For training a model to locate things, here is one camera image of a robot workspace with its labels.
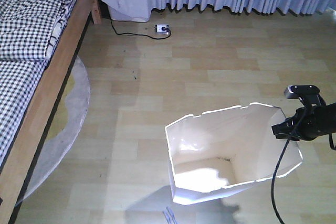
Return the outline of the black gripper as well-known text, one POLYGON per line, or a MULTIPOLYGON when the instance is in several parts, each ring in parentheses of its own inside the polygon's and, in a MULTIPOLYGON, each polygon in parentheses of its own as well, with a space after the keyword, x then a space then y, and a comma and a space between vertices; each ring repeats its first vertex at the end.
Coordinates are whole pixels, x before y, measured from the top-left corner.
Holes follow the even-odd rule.
POLYGON ((299 119, 287 118, 282 123, 273 125, 271 130, 276 139, 300 140, 297 133, 298 124, 299 119))

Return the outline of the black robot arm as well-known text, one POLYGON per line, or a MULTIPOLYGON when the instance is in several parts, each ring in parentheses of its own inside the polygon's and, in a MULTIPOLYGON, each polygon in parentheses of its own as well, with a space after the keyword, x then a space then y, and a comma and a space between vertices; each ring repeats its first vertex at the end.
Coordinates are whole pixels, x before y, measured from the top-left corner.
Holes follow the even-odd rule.
POLYGON ((294 116, 271 127, 277 139, 312 141, 319 136, 335 133, 335 104, 298 108, 294 116))

